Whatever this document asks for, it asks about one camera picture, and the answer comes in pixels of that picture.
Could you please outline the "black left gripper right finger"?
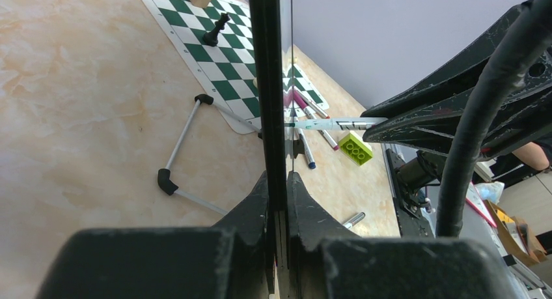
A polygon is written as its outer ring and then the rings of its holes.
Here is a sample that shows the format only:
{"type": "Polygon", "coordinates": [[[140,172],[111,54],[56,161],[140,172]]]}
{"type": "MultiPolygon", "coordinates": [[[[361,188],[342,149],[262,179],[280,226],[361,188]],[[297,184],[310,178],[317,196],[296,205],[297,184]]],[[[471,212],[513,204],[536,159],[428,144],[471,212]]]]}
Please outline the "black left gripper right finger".
{"type": "Polygon", "coordinates": [[[288,174],[289,298],[523,298],[490,249],[457,238],[362,238],[288,174]]]}

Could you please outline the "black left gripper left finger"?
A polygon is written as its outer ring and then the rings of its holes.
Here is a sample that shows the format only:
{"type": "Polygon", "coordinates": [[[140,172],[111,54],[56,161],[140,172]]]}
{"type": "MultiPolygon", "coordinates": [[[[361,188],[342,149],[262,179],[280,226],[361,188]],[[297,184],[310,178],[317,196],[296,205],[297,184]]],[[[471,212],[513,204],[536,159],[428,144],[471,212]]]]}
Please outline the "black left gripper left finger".
{"type": "Polygon", "coordinates": [[[57,254],[39,298],[268,298],[268,179],[209,227],[85,229],[57,254]]]}

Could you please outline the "white whiteboard black frame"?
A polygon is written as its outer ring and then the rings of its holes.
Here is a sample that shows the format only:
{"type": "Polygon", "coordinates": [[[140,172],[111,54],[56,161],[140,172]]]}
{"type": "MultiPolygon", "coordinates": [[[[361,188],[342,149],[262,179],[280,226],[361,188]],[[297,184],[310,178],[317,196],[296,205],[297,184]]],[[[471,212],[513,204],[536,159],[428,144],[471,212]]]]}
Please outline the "white whiteboard black frame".
{"type": "Polygon", "coordinates": [[[270,207],[286,208],[292,0],[249,0],[270,207]]]}

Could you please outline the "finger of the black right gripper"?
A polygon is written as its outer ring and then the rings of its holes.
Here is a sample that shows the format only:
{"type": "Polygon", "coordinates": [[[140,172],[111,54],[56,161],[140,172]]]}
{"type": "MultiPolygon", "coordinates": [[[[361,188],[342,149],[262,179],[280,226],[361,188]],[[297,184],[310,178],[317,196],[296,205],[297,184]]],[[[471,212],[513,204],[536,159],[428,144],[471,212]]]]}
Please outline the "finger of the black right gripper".
{"type": "Polygon", "coordinates": [[[500,121],[551,117],[551,0],[510,8],[441,68],[363,116],[460,114],[477,85],[503,96],[500,121]]]}
{"type": "MultiPolygon", "coordinates": [[[[395,143],[447,156],[471,91],[423,105],[368,129],[363,139],[371,143],[395,143]]],[[[513,94],[498,110],[482,144],[479,157],[488,160],[551,131],[551,87],[527,96],[513,94]]]]}

